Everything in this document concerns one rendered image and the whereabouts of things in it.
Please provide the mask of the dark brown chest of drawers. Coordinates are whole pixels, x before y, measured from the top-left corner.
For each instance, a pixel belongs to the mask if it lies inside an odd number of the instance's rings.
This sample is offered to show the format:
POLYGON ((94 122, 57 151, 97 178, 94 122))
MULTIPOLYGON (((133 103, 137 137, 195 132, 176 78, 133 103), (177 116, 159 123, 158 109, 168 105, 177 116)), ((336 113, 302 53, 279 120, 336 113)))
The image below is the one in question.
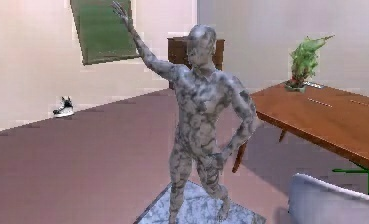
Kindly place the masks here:
MULTIPOLYGON (((217 70, 222 70, 224 39, 217 39, 208 47, 208 40, 200 42, 202 47, 209 48, 212 53, 212 61, 217 70)), ((174 64, 185 65, 189 70, 192 69, 192 64, 188 61, 187 55, 187 37, 171 37, 168 38, 168 60, 174 64)))

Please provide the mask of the grey marble human statue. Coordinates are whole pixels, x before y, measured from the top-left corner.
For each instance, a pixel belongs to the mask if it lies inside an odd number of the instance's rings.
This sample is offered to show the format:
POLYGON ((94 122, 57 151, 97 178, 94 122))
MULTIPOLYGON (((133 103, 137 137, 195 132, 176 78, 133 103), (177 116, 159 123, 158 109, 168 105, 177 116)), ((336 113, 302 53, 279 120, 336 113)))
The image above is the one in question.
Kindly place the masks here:
POLYGON ((113 11, 132 36, 147 68, 174 85, 179 107, 173 149, 169 158, 171 193, 169 224, 176 224, 184 201, 184 188, 192 170, 198 172, 204 190, 222 201, 217 219, 228 217, 231 202, 219 175, 229 156, 246 143, 261 125, 255 103, 241 81, 215 67, 216 31, 197 24, 186 37, 189 64, 158 59, 133 26, 123 6, 114 1, 113 11), (221 112, 231 106, 241 124, 223 148, 216 143, 216 123, 221 112))

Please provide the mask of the black and white shoe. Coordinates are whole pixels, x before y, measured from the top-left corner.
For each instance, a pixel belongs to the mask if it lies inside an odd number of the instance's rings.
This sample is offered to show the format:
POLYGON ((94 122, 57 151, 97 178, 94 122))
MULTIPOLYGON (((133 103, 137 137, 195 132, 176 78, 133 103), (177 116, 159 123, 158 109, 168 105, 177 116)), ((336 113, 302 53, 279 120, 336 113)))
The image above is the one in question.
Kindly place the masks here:
POLYGON ((71 116, 74 114, 73 104, 70 97, 61 98, 61 105, 58 109, 53 110, 53 115, 57 118, 71 116))

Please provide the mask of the green potted house plant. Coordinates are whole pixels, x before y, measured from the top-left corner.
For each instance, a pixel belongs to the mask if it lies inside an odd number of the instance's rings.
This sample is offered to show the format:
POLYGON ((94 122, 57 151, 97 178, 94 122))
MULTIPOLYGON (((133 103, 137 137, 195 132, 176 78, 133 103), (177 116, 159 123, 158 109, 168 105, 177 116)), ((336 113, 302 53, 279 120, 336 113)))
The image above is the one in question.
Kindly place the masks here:
POLYGON ((306 36, 290 53, 292 58, 291 79, 285 82, 288 90, 304 92, 305 81, 315 75, 315 68, 318 66, 317 51, 331 38, 332 35, 317 39, 306 36))

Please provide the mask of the grey flat remote control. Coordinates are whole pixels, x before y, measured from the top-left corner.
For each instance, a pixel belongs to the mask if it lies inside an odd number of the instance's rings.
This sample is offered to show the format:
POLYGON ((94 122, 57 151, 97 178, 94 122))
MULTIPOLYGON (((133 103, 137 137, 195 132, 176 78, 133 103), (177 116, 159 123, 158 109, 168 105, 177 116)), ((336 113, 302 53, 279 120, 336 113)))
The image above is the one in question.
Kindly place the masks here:
POLYGON ((320 85, 320 84, 317 84, 317 83, 313 83, 313 82, 309 82, 309 81, 305 81, 303 84, 304 85, 307 85, 307 86, 310 86, 310 87, 313 87, 313 88, 317 88, 317 89, 324 88, 323 85, 320 85))

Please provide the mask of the brown wooden table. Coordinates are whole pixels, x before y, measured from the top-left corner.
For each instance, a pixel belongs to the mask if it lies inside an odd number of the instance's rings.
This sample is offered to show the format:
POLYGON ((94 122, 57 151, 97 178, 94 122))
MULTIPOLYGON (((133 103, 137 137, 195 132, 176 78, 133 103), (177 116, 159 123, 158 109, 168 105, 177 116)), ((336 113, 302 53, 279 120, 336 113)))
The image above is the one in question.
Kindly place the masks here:
POLYGON ((369 169, 369 97, 332 87, 288 91, 283 83, 251 95, 258 117, 330 152, 369 169), (333 107, 310 102, 312 98, 333 107))

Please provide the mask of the green metal stand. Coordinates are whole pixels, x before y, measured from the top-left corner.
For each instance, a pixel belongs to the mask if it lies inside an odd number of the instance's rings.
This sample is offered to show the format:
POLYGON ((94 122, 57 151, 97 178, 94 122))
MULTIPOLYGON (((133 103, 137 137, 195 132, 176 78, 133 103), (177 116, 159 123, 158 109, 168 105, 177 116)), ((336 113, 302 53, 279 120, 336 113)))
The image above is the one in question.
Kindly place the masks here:
POLYGON ((359 169, 333 169, 336 173, 347 173, 347 174, 364 174, 367 176, 367 194, 369 195, 369 169, 360 167, 359 169))

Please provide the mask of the green framed wall picture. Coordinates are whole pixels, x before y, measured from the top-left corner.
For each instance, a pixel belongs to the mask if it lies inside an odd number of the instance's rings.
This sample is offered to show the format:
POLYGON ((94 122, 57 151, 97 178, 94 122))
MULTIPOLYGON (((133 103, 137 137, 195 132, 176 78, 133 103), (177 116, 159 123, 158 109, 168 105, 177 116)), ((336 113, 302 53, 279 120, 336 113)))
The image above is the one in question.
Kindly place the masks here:
POLYGON ((132 16, 131 0, 69 0, 84 65, 138 58, 135 43, 111 4, 132 16))

